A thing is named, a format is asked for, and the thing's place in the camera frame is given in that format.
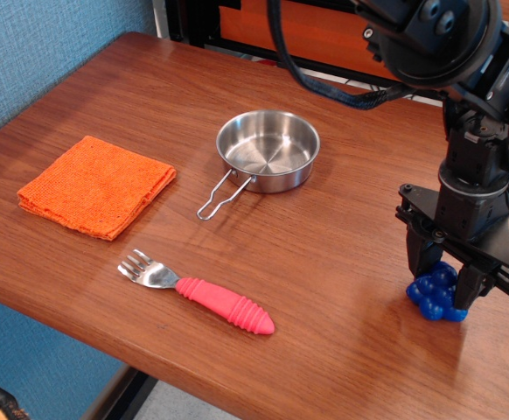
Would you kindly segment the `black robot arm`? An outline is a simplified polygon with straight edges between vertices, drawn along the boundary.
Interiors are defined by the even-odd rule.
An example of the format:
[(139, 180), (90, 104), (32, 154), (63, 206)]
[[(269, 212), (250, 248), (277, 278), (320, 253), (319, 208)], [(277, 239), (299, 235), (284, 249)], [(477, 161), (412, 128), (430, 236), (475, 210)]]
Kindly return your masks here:
[(411, 272), (431, 271), (444, 254), (456, 258), (458, 310), (493, 289), (509, 295), (509, 26), (500, 4), (359, 1), (356, 11), (375, 58), (443, 100), (440, 186), (400, 189)]

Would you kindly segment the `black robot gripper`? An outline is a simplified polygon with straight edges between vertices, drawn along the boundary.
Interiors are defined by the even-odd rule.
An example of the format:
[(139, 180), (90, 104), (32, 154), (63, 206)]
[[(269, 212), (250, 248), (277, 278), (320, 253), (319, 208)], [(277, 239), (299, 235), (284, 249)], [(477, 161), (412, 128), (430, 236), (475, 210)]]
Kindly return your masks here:
[(454, 307), (498, 288), (509, 296), (509, 177), (483, 189), (440, 177), (439, 191), (400, 186), (396, 217), (407, 225), (408, 267), (414, 277), (430, 272), (444, 253), (461, 264)]

